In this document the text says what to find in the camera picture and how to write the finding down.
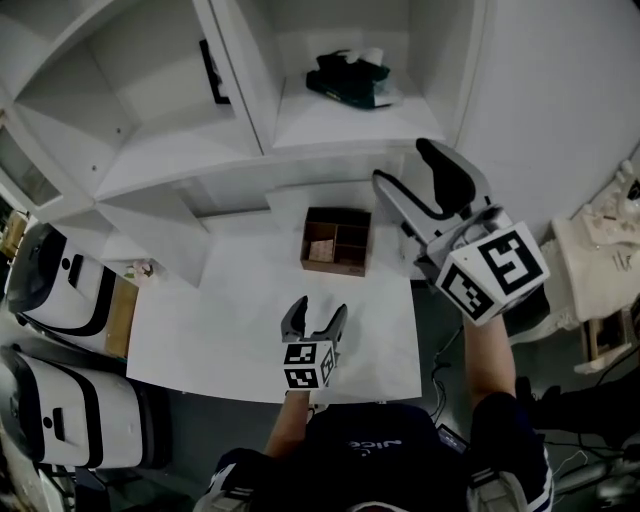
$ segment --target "person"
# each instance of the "person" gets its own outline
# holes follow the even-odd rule
[[[264,453],[224,455],[196,511],[550,510],[552,474],[515,398],[502,317],[464,330],[473,406],[464,455],[420,408],[332,405],[307,424],[309,393],[291,391]]]

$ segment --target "forearm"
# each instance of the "forearm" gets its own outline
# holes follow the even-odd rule
[[[515,396],[516,367],[502,316],[476,327],[465,320],[465,361],[473,407],[492,393]]]
[[[308,391],[290,391],[271,431],[265,454],[273,458],[290,455],[304,441],[309,409]]]

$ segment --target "white desk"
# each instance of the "white desk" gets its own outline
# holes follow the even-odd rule
[[[342,303],[349,316],[339,368],[317,403],[414,398],[420,364],[410,282],[395,228],[374,226],[365,278],[309,272],[301,232],[280,231],[271,213],[203,221],[211,249],[199,289],[178,279],[141,288],[127,376],[201,395],[281,403],[286,389],[280,321],[309,296],[307,334]]]

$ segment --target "cabinet door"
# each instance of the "cabinet door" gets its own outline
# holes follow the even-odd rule
[[[90,208],[93,200],[0,110],[0,182],[38,220],[49,222]]]

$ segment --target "wooden organizer box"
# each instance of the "wooden organizer box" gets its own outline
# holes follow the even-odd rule
[[[364,277],[371,213],[349,208],[309,208],[300,262],[305,270]],[[333,240],[333,261],[309,259],[311,242]]]

